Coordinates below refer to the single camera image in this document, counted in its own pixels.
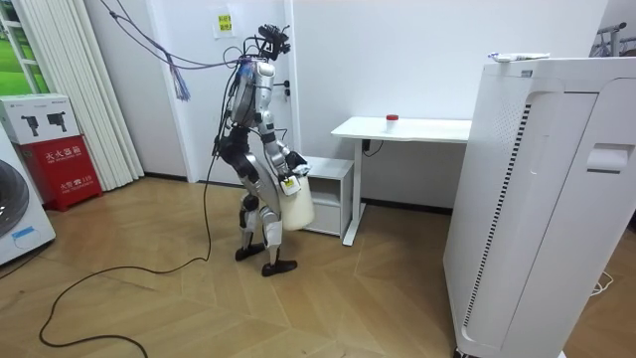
red box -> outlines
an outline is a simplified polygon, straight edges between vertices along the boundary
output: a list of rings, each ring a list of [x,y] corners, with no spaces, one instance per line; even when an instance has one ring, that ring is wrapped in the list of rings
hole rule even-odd
[[[19,146],[47,209],[101,196],[101,186],[81,135]]]

window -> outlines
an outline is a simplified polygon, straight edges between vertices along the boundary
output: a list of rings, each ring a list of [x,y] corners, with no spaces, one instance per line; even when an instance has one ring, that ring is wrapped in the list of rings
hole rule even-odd
[[[48,93],[11,0],[0,0],[0,95]]]

white curtain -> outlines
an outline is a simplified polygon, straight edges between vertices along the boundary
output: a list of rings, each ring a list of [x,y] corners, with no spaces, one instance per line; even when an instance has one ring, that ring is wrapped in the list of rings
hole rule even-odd
[[[51,92],[71,99],[103,190],[143,176],[82,0],[13,0]]]

product box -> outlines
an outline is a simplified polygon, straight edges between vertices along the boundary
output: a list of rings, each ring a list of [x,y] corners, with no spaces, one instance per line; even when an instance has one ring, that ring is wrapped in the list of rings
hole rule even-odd
[[[70,205],[101,196],[97,173],[80,135],[19,148],[46,209],[66,211]]]
[[[2,95],[0,121],[16,144],[80,135],[71,102],[63,94]]]

washing machine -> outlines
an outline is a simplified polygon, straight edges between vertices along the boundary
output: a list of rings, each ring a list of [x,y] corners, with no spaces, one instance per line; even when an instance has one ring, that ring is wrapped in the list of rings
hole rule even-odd
[[[0,265],[55,237],[13,144],[0,126]]]

